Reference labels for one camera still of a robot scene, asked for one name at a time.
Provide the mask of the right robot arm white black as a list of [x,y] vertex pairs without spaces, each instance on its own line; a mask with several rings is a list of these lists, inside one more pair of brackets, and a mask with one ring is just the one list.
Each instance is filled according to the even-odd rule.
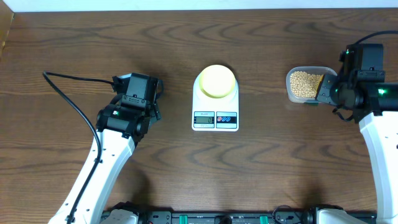
[[397,84],[385,81],[382,44],[351,44],[340,55],[338,75],[324,75],[315,99],[350,110],[370,156],[377,223],[397,223]]

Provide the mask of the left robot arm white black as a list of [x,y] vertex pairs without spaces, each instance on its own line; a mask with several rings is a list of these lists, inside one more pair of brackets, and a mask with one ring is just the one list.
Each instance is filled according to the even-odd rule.
[[139,73],[114,76],[114,98],[92,124],[53,82],[49,85],[84,119],[93,133],[88,157],[51,223],[102,223],[101,216],[118,175],[149,128],[161,119],[157,100],[162,80]]

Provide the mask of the white digital kitchen scale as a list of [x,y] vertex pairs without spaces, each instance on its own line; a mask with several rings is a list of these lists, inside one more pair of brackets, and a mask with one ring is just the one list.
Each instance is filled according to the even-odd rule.
[[239,129],[239,86],[234,80],[232,92],[212,98],[200,88],[200,76],[193,85],[192,129],[194,131],[235,132]]

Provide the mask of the yellow plastic bowl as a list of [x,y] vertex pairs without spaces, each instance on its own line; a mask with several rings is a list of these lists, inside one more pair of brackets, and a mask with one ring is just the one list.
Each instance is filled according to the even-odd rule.
[[223,65],[210,65],[199,74],[199,89],[210,98],[224,98],[233,92],[236,79]]

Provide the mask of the pile of soybeans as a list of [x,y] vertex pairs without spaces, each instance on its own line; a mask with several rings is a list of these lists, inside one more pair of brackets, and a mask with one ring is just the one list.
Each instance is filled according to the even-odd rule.
[[303,71],[293,72],[290,76],[292,93],[297,97],[314,98],[322,78],[322,75],[309,74]]

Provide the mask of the clear plastic bean container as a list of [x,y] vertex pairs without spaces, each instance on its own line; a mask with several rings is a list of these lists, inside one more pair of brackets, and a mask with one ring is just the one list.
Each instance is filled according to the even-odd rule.
[[286,76],[288,98],[293,103],[317,104],[315,99],[324,75],[337,73],[328,67],[304,66],[295,67]]

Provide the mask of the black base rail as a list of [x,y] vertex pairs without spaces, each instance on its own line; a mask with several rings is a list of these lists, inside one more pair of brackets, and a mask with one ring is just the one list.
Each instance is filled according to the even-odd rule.
[[168,211],[142,212],[134,217],[123,220],[120,212],[106,214],[103,223],[137,223],[137,224],[267,224],[267,223],[300,223],[293,212],[278,211],[276,213],[178,213]]

